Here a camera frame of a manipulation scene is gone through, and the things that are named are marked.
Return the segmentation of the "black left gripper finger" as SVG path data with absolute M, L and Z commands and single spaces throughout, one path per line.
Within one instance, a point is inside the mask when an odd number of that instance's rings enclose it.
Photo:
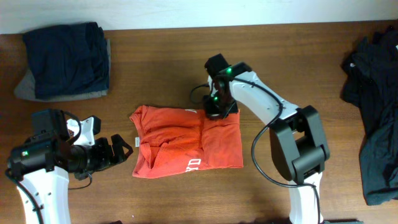
M 111 136 L 113 157 L 110 159 L 112 164 L 125 162 L 133 154 L 133 148 L 119 134 Z
M 91 115 L 81 121 L 81 134 L 85 136 L 95 136 L 101 131 L 101 120 Z

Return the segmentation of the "orange red printed t-shirt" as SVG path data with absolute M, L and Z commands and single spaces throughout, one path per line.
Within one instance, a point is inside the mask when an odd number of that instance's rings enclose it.
M 244 166 L 239 113 L 210 120 L 204 110 L 143 105 L 129 119 L 139 138 L 133 177 Z

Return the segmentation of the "navy blue garment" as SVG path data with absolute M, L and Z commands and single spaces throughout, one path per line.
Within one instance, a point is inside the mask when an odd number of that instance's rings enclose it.
M 96 22 L 36 29 L 22 40 L 36 98 L 109 90 L 108 43 Z

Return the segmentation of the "grey garment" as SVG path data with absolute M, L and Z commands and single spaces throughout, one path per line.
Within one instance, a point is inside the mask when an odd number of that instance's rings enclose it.
M 108 94 L 109 39 L 100 37 L 88 45 L 85 37 L 74 40 L 25 35 L 23 41 L 29 67 L 14 89 L 16 98 L 50 103 L 89 100 Z

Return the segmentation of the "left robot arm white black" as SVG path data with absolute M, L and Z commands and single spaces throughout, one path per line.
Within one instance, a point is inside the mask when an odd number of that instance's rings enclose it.
M 7 160 L 6 177 L 20 193 L 27 223 L 70 223 L 69 175 L 92 179 L 125 162 L 133 148 L 118 134 L 96 138 L 101 120 L 47 109 L 32 114 L 33 136 L 15 147 Z

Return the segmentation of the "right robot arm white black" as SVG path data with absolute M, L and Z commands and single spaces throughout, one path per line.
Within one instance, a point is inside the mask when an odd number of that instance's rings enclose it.
M 301 108 L 283 99 L 264 84 L 247 64 L 208 60 L 204 65 L 211 92 L 207 97 L 210 119 L 231 114 L 240 102 L 263 123 L 252 142 L 255 150 L 260 137 L 270 134 L 272 161 L 285 183 L 269 177 L 254 161 L 268 181 L 289 190 L 291 223 L 323 223 L 320 210 L 320 181 L 330 150 L 318 111 Z

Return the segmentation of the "pile of dark clothes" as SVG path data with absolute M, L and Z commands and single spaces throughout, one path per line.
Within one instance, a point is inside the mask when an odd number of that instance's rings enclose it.
M 359 109 L 365 136 L 359 152 L 367 205 L 397 199 L 397 29 L 364 38 L 343 60 L 341 98 Z

